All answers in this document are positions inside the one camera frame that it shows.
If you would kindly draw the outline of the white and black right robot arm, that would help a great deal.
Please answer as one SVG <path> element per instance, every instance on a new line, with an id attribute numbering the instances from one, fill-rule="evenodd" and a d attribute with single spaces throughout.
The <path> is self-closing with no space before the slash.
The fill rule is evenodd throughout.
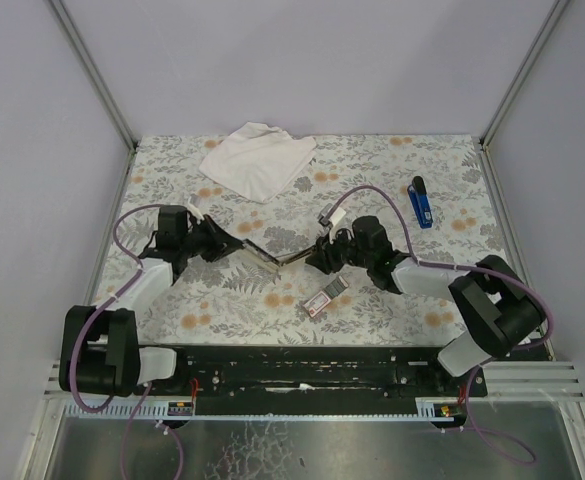
<path id="1" fill-rule="evenodd" d="M 489 255 L 470 266 L 428 266 L 396 249 L 375 216 L 318 238 L 305 263 L 326 275 L 346 265 L 362 268 L 380 290 L 453 302 L 466 331 L 437 354 L 452 377 L 507 356 L 546 319 L 539 301 L 501 257 Z"/>

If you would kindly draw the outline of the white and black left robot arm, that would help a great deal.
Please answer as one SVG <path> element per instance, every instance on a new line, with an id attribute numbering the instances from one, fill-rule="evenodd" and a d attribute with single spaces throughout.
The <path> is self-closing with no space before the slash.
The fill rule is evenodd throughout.
<path id="1" fill-rule="evenodd" d="M 176 370 L 176 351 L 140 347 L 137 317 L 171 289 L 190 259 L 215 262 L 245 247 L 210 216 L 194 206 L 150 204 L 132 209 L 114 224 L 143 210 L 157 209 L 157 228 L 140 254 L 126 248 L 116 233 L 115 245 L 136 265 L 132 277 L 101 305 L 75 305 L 65 317 L 59 385 L 88 412 L 97 406 L 83 394 L 127 397 L 137 385 L 168 379 Z"/>

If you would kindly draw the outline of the red and white staple box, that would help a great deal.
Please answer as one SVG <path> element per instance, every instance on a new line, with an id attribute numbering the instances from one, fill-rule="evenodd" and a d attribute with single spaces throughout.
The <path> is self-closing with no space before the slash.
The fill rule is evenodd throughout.
<path id="1" fill-rule="evenodd" d="M 303 308 L 311 318 L 315 318 L 348 288 L 349 283 L 342 276 L 337 276 L 328 285 L 307 300 L 303 304 Z"/>

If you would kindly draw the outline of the blue stapler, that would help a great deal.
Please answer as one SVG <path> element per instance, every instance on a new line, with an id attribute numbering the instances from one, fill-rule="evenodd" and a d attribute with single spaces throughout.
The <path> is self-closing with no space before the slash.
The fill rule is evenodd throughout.
<path id="1" fill-rule="evenodd" d="M 407 189 L 419 226 L 428 229 L 433 226 L 433 217 L 427 189 L 421 176 L 415 176 Z"/>

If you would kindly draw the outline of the beige stapler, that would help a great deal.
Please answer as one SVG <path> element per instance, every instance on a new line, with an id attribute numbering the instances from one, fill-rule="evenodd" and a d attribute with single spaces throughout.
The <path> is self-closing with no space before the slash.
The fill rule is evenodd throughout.
<path id="1" fill-rule="evenodd" d="M 310 246 L 297 253 L 275 257 L 249 239 L 242 240 L 241 246 L 241 253 L 246 259 L 255 262 L 257 266 L 271 273 L 278 272 L 299 260 L 303 260 L 315 251 L 315 247 Z"/>

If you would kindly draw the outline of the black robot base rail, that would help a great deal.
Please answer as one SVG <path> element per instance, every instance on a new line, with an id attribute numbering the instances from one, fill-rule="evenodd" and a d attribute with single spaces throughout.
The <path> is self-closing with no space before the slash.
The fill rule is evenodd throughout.
<path id="1" fill-rule="evenodd" d="M 194 397 L 207 414 L 414 413 L 419 398 L 483 398 L 485 386 L 450 376 L 434 347 L 221 346 L 175 349 L 172 377 L 151 394 Z"/>

